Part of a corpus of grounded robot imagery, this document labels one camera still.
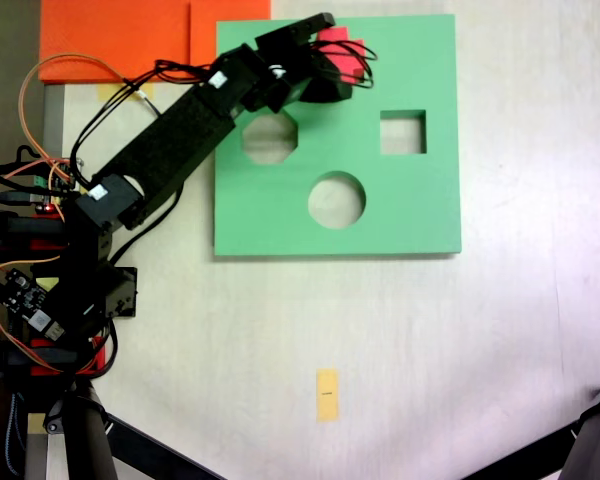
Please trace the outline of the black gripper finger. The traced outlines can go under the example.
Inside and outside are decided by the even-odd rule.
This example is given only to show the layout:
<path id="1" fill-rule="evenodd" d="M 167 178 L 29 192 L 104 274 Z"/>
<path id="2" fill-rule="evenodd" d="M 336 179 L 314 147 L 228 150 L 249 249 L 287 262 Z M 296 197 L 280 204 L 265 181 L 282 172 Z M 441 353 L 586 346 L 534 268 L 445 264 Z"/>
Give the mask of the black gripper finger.
<path id="1" fill-rule="evenodd" d="M 352 97 L 353 85 L 342 79 L 338 66 L 320 51 L 312 52 L 309 83 L 299 101 L 311 104 L 338 103 Z"/>
<path id="2" fill-rule="evenodd" d="M 302 46 L 318 32 L 335 25 L 336 21 L 331 13 L 319 13 L 283 27 L 280 42 L 284 46 Z"/>

